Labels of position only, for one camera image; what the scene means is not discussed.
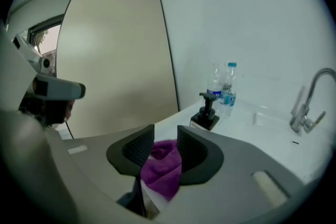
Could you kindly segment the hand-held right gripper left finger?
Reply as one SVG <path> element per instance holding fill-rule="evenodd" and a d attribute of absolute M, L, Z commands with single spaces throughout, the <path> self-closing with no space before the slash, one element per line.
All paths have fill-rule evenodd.
<path fill-rule="evenodd" d="M 64 144 L 80 170 L 117 204 L 127 209 L 145 207 L 140 172 L 154 146 L 153 124 Z"/>

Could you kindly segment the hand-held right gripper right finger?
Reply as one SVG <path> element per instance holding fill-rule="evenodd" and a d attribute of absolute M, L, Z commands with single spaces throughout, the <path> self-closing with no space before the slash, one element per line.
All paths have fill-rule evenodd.
<path fill-rule="evenodd" d="M 303 187 L 291 171 L 256 146 L 188 126 L 177 128 L 179 190 L 160 223 L 244 223 L 273 206 L 253 175 L 265 172 L 286 198 Z"/>

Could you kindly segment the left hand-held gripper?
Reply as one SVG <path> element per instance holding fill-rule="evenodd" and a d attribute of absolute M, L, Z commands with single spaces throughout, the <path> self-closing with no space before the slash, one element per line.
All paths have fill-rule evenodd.
<path fill-rule="evenodd" d="M 49 59 L 19 34 L 13 44 L 20 63 L 14 72 L 12 110 L 30 115 L 42 125 L 63 124 L 69 119 L 73 100 L 85 96 L 85 85 L 51 76 Z"/>

